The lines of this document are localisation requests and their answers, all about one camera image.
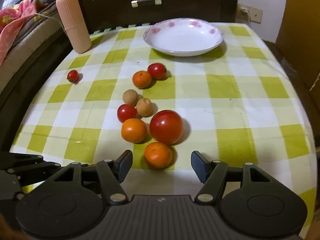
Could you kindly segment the orange mandarin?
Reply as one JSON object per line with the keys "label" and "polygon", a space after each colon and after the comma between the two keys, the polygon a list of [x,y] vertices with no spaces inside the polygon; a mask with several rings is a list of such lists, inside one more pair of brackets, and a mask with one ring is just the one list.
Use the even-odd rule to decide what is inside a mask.
{"label": "orange mandarin", "polygon": [[162,142],[152,142],[144,150],[144,159],[146,163],[155,169],[165,169],[172,162],[171,149]]}
{"label": "orange mandarin", "polygon": [[131,143],[139,143],[145,139],[147,127],[142,120],[131,118],[123,122],[121,127],[121,137]]}
{"label": "orange mandarin", "polygon": [[132,77],[132,83],[139,89],[144,89],[151,84],[152,77],[149,72],[141,70]]}

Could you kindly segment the red cherry tomato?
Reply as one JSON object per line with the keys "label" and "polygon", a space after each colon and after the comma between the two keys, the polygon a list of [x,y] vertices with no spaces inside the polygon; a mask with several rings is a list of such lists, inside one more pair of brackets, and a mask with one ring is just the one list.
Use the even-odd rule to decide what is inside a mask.
{"label": "red cherry tomato", "polygon": [[137,111],[134,106],[128,104],[122,104],[117,109],[117,118],[123,123],[128,119],[135,118],[137,115]]}
{"label": "red cherry tomato", "polygon": [[167,69],[162,63],[152,63],[147,68],[148,73],[155,80],[161,80],[166,77]]}

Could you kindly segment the large red tomato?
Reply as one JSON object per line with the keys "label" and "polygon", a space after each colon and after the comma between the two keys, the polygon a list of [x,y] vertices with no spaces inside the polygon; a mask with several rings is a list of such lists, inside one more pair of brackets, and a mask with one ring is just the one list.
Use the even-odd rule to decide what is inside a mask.
{"label": "large red tomato", "polygon": [[175,111],[166,109],[159,111],[152,117],[149,129],[155,140],[172,145],[182,137],[183,121]]}

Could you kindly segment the brown longan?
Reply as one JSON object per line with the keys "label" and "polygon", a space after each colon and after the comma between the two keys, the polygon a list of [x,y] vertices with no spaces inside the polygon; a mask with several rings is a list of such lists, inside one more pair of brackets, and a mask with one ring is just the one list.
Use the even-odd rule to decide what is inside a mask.
{"label": "brown longan", "polygon": [[136,104],[136,111],[138,115],[146,117],[153,111],[153,104],[148,98],[141,98]]}
{"label": "brown longan", "polygon": [[123,94],[123,102],[128,105],[135,106],[136,103],[138,102],[138,99],[139,99],[139,96],[135,90],[128,89]]}

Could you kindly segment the small red tomato left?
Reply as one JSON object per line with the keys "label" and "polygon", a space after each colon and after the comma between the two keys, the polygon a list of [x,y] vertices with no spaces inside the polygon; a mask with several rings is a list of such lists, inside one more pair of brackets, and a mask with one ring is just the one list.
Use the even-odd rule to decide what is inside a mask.
{"label": "small red tomato left", "polygon": [[71,70],[68,74],[67,74],[67,80],[70,83],[77,83],[79,79],[79,73],[77,70]]}

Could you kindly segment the brown sofa cushion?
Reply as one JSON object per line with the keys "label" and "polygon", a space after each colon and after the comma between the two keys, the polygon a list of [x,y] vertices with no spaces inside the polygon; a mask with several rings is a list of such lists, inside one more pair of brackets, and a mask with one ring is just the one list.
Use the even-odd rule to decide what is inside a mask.
{"label": "brown sofa cushion", "polygon": [[27,59],[62,29],[59,21],[55,2],[26,19],[6,55],[1,56],[1,90],[4,90]]}

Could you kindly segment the white floral ceramic plate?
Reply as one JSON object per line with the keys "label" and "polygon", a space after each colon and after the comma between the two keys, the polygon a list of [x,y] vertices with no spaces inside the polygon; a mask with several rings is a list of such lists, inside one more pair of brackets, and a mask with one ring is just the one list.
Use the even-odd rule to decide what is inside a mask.
{"label": "white floral ceramic plate", "polygon": [[191,57],[205,54],[224,41],[224,34],[214,24],[194,18],[174,18],[149,27],[143,40],[161,53]]}

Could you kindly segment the pink floral blanket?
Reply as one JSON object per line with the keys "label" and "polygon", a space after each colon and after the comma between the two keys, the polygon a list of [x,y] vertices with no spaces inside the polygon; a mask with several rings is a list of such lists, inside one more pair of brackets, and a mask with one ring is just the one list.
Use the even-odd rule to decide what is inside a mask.
{"label": "pink floral blanket", "polygon": [[20,3],[1,9],[1,62],[4,61],[8,51],[23,27],[24,23],[36,16],[52,19],[40,13],[46,4],[39,0],[22,0]]}

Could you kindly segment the green foam mat edge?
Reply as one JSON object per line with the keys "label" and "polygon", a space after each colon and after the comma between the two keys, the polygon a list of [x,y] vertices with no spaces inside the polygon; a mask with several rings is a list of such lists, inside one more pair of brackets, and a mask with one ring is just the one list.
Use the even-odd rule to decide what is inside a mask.
{"label": "green foam mat edge", "polygon": [[129,24],[129,25],[124,25],[124,26],[117,26],[114,28],[105,28],[101,30],[94,31],[92,34],[90,34],[90,37],[102,34],[108,31],[113,31],[113,30],[121,30],[121,29],[126,29],[126,28],[135,28],[135,27],[141,27],[141,26],[150,26],[151,23],[139,23],[139,24]]}

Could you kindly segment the brown wooden door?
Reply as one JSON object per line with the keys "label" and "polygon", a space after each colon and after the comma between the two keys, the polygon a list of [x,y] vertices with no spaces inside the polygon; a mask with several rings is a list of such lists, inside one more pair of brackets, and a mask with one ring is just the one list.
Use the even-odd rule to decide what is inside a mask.
{"label": "brown wooden door", "polygon": [[286,0],[276,40],[310,91],[319,87],[319,0]]}

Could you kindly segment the pink ribbed cylindrical case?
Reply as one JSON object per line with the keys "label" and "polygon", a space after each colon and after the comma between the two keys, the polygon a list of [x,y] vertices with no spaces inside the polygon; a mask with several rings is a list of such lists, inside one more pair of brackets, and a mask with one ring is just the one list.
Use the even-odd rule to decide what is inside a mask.
{"label": "pink ribbed cylindrical case", "polygon": [[56,0],[56,7],[73,49],[82,54],[92,42],[78,0]]}

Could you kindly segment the dark wooden drawer cabinet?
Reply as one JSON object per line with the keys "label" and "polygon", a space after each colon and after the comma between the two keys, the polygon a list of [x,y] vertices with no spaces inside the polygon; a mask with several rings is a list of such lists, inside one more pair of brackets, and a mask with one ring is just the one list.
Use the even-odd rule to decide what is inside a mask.
{"label": "dark wooden drawer cabinet", "polygon": [[234,22],[238,0],[78,0],[89,33],[172,18]]}

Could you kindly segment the beige wall socket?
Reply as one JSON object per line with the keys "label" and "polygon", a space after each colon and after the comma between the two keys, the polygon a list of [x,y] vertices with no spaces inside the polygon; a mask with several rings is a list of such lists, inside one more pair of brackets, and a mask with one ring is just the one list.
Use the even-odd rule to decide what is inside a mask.
{"label": "beige wall socket", "polygon": [[247,23],[253,22],[260,24],[263,19],[263,10],[238,3],[236,9],[236,18],[246,21]]}

